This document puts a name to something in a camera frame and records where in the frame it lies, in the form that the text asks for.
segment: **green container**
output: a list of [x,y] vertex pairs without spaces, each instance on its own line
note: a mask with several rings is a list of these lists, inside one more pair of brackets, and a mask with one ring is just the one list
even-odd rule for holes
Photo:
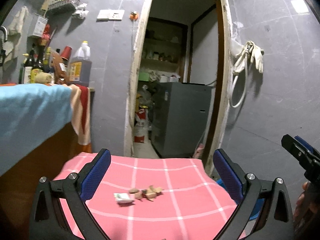
[[149,81],[150,74],[145,72],[139,72],[139,81]]

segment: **white hose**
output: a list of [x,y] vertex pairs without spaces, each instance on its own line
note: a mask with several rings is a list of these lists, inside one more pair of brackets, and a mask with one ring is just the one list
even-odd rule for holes
[[235,106],[232,104],[232,96],[233,96],[233,90],[235,89],[235,86],[236,86],[236,83],[237,83],[239,75],[235,76],[235,78],[233,80],[233,83],[232,83],[231,94],[230,94],[230,105],[233,108],[237,108],[239,105],[242,104],[242,102],[244,100],[245,89],[247,87],[247,79],[248,79],[248,61],[247,60],[248,60],[248,49],[246,49],[246,53],[245,53],[245,56],[244,56],[244,72],[245,72],[244,89],[243,89],[243,93],[242,93],[242,96],[241,96],[239,102]]

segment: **pink tablecloth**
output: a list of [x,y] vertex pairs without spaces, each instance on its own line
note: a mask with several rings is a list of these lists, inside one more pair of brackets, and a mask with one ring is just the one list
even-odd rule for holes
[[[79,172],[95,155],[74,157],[56,179]],[[149,185],[164,189],[154,202],[116,204],[113,193]],[[73,233],[82,237],[65,200],[61,202]],[[212,240],[236,207],[228,193],[206,175],[200,160],[119,156],[112,156],[94,197],[86,204],[111,240]]]

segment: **electrical outlet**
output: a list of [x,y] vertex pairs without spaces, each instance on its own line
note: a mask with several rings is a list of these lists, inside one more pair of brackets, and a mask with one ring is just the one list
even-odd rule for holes
[[124,15],[124,10],[100,10],[98,20],[113,20],[121,21]]
[[109,20],[121,21],[124,15],[124,10],[110,10]]

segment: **white towel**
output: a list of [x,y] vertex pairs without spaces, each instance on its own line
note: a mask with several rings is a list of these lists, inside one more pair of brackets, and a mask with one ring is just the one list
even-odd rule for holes
[[8,41],[2,39],[2,48],[7,55],[4,63],[18,57],[19,44],[22,37],[23,24],[29,14],[27,6],[23,6],[8,26]]

